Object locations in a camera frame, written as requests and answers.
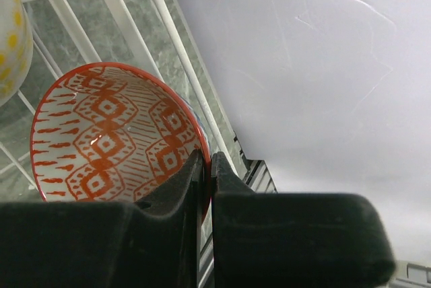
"white surface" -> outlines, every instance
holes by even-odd
[[[431,0],[178,0],[249,159],[357,192],[431,260]]]

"orange patterned bowl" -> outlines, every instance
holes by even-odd
[[[37,108],[30,146],[45,201],[135,202],[194,149],[209,180],[211,153],[194,112],[154,76],[120,63],[84,65],[58,79]]]

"gray marble tile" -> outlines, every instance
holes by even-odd
[[[15,158],[21,157],[29,150],[33,115],[18,95],[14,95],[0,108],[0,117],[0,141]]]
[[[85,64],[48,0],[26,3],[25,8],[33,28],[63,73]]]
[[[104,0],[67,0],[102,61],[137,66]]]
[[[23,161],[26,170],[31,169],[30,161]],[[0,177],[0,201],[42,201],[39,192],[30,185],[22,173],[13,167]]]
[[[30,70],[20,88],[34,109],[38,107],[43,95],[54,82],[54,76],[46,67],[40,54],[34,49]]]

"orange geometric pattern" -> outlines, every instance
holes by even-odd
[[[114,67],[64,78],[35,121],[34,172],[48,201],[137,201],[201,147],[162,88]]]

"dish rack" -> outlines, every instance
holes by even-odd
[[[85,63],[118,61],[148,71],[185,98],[214,152],[257,192],[275,192],[263,161],[248,161],[174,0],[22,0],[34,56],[21,89],[0,108],[0,200],[41,201],[30,163],[30,129],[49,86]],[[199,286],[213,269],[211,213],[202,227]]]

